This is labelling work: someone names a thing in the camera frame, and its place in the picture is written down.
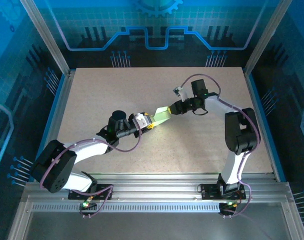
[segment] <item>glass panel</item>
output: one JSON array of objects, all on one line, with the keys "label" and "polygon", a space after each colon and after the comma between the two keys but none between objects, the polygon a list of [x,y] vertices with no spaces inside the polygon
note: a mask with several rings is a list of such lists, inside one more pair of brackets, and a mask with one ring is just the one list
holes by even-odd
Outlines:
[{"label": "glass panel", "polygon": [[293,0],[252,74],[285,177],[304,207],[304,0]]},{"label": "glass panel", "polygon": [[0,239],[11,227],[60,78],[21,3],[0,0]]},{"label": "glass panel", "polygon": [[244,67],[278,0],[37,0],[71,68]]}]

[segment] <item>beige work surface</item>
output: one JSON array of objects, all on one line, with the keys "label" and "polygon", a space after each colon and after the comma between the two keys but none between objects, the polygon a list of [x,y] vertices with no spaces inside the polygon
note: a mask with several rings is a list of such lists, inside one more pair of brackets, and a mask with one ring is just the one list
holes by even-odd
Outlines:
[{"label": "beige work surface", "polygon": [[[76,142],[93,137],[104,127],[112,112],[146,112],[169,106],[179,98],[173,89],[190,75],[204,73],[222,88],[222,99],[246,108],[253,107],[240,67],[150,67],[78,68],[68,97],[58,140]],[[209,80],[210,92],[218,92]],[[192,97],[190,83],[185,89]],[[120,140],[120,149],[137,142],[134,136]],[[88,173],[218,173],[227,157],[224,121],[212,113],[173,115],[142,136],[130,153],[112,151],[81,161],[77,168]],[[262,141],[248,159],[244,172],[270,173],[270,160]]]}]

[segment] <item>green object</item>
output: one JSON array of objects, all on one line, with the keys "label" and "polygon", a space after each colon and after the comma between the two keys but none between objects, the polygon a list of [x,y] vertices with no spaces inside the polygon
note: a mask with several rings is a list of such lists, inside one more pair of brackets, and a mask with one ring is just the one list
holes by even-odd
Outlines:
[{"label": "green object", "polygon": [[168,111],[168,106],[159,107],[158,109],[156,109],[155,115],[151,116],[154,127],[158,126],[159,124],[162,124],[170,118],[171,114]]}]

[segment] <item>metal base plate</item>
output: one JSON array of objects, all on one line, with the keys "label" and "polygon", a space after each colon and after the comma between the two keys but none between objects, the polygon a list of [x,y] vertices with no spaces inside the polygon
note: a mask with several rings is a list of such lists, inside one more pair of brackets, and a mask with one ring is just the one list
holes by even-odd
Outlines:
[{"label": "metal base plate", "polygon": [[[96,190],[95,191],[98,192],[98,191],[100,191],[100,190],[102,190],[104,188],[107,188],[109,186],[111,186],[111,184],[98,184],[96,186]],[[110,196],[108,197],[107,200],[111,200],[112,199],[112,194],[113,194],[113,192],[111,192],[111,194],[110,194]],[[94,198],[93,198],[93,200],[104,200],[107,197],[107,195],[108,195],[108,190],[102,192],[99,195],[95,195]],[[84,195],[80,195],[80,194],[78,194],[76,192],[69,191],[67,198],[69,200],[84,200],[85,201],[85,200],[88,199],[88,197],[89,196],[84,196]]]},{"label": "metal base plate", "polygon": [[246,193],[243,185],[240,185],[240,189],[233,193],[228,193],[226,195],[221,196],[219,189],[217,188],[217,184],[199,184],[197,191],[201,193],[202,200],[245,200]]}]

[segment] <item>gear graphic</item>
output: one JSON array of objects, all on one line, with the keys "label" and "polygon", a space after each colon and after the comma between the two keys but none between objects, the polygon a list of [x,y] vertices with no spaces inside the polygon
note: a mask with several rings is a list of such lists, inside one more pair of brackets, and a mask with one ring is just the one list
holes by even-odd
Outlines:
[{"label": "gear graphic", "polygon": [[141,10],[148,16],[158,17],[159,15],[172,14],[172,10],[178,9],[178,4],[182,4],[183,0],[132,0],[135,8]]},{"label": "gear graphic", "polygon": [[13,32],[14,25],[21,15],[19,0],[0,0],[0,13],[10,23],[10,30]]}]

